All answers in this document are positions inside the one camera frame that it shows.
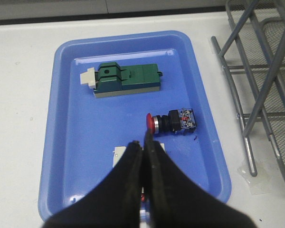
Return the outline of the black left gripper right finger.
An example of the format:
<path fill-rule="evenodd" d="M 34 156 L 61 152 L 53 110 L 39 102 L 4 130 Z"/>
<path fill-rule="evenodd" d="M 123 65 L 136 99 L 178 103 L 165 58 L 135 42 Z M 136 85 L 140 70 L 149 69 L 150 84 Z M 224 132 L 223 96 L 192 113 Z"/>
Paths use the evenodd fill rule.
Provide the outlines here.
<path fill-rule="evenodd" d="M 205 192 L 166 154 L 148 129 L 142 181 L 153 228 L 254 228 L 252 219 Z"/>

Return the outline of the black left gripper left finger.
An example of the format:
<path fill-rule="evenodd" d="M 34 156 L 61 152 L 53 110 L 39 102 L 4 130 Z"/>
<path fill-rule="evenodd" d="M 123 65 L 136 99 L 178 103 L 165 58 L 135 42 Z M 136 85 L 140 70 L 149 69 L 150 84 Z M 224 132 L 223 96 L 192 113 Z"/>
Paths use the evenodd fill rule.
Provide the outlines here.
<path fill-rule="evenodd" d="M 85 197 L 51 216 L 45 228 L 137 228 L 140 225 L 143 150 L 129 143 L 119 162 Z"/>

